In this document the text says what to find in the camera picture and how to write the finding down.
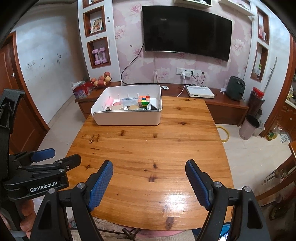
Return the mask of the person's left hand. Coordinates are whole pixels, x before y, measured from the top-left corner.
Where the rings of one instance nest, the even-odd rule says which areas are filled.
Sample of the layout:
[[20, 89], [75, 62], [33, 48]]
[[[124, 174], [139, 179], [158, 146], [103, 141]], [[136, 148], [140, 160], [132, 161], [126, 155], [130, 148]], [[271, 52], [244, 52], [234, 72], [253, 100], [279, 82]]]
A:
[[32, 200], [1, 200], [1, 240], [30, 240], [36, 218]]

